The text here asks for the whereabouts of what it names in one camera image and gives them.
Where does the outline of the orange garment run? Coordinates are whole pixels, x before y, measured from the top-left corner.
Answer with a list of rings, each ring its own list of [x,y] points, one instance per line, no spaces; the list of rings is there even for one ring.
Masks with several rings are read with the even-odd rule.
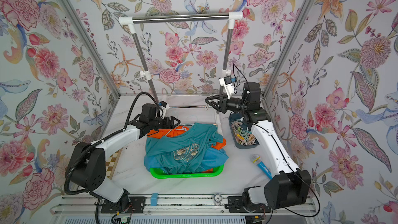
[[[155,139],[160,139],[162,137],[164,137],[164,134],[166,133],[166,131],[168,131],[170,129],[160,129],[158,131],[152,130],[148,133],[148,137],[149,138],[155,138]],[[226,139],[222,139],[222,141],[217,141],[215,145],[212,145],[211,147],[216,149],[216,150],[220,150],[222,148],[224,148],[227,144]]]

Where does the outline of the teal embroidered t-shirt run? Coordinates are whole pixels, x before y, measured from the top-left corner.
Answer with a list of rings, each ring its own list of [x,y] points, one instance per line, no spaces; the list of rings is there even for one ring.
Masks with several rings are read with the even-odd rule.
[[[162,137],[160,139],[147,137],[145,156],[155,156],[165,152],[173,152],[183,148],[197,151],[206,151],[222,141],[223,136],[218,133],[218,128],[213,124],[195,123],[186,133],[174,138]]]

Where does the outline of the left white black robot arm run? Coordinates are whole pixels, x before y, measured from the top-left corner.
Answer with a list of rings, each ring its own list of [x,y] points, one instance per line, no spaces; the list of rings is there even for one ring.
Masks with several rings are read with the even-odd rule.
[[[165,115],[167,103],[158,102],[149,93],[139,93],[133,100],[121,129],[91,143],[78,143],[65,170],[64,192],[88,193],[121,209],[130,205],[129,192],[106,176],[106,160],[126,145],[151,131],[174,129],[180,120]]]

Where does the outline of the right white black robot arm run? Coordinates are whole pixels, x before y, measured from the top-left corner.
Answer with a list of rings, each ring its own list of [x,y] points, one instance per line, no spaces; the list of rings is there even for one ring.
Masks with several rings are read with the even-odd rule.
[[[269,182],[263,187],[245,189],[244,195],[250,204],[265,204],[272,212],[285,209],[294,214],[293,206],[306,203],[312,177],[307,170],[301,170],[285,150],[271,118],[261,107],[261,89],[258,83],[245,82],[241,97],[233,97],[234,80],[224,72],[219,79],[222,93],[205,99],[208,106],[225,114],[228,111],[240,113],[243,123],[257,140],[265,153],[265,161],[255,159],[264,169]]]

